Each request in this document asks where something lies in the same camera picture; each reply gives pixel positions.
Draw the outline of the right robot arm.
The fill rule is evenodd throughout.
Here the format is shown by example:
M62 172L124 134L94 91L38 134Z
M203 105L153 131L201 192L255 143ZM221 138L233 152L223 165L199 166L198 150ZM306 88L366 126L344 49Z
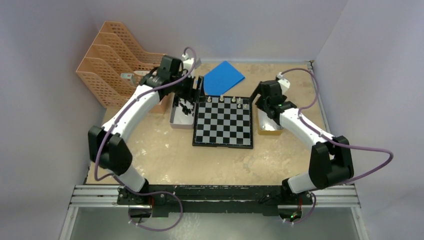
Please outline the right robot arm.
M304 118L284 92L290 83L286 79L260 81L249 98L262 115L262 124L282 128L294 134L310 149L308 170L283 180L280 196L288 204L300 198L301 193L325 189L354 176L352 155L344 136L335 137Z

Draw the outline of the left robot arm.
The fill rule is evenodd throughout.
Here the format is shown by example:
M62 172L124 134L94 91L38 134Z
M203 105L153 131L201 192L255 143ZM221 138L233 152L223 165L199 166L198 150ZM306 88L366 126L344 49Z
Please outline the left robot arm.
M100 181L99 168L108 171L130 193L138 205L149 199L149 183L132 165L133 155L127 141L147 113L170 93L193 96L194 70L200 64L187 53L182 59L164 55L160 65L141 78L134 94L123 107L102 126L92 126L88 131L90 160L94 163L94 178Z

